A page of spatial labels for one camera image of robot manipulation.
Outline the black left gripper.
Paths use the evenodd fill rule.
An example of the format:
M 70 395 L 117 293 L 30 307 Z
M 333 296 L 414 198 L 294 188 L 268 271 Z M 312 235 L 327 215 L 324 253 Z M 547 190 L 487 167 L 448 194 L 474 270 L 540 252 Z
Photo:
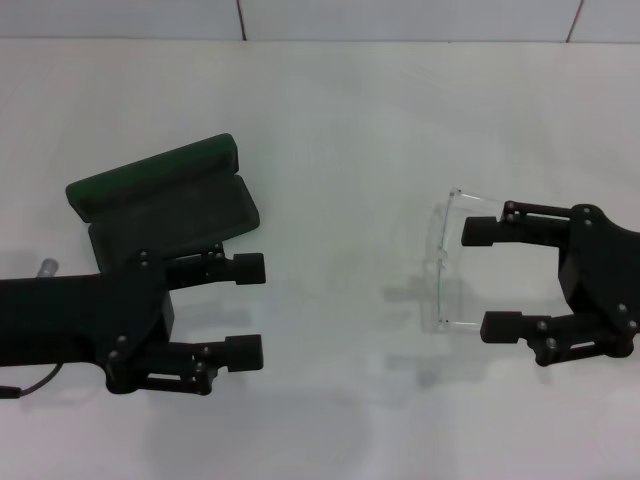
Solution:
M 169 338 L 173 314 L 163 265 L 134 260 L 106 273 L 1 283 L 4 367 L 87 363 L 114 394 L 143 387 L 144 350 Z

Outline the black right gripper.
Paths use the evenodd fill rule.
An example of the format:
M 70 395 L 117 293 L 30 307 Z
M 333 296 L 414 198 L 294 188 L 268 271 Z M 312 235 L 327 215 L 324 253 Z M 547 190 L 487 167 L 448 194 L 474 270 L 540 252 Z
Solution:
M 523 243 L 565 247 L 559 282 L 573 314 L 488 311 L 480 337 L 487 344 L 524 340 L 538 366 L 596 356 L 624 358 L 639 333 L 639 234 L 611 221 L 595 205 L 570 209 L 507 201 L 500 218 L 465 220 L 464 247 Z

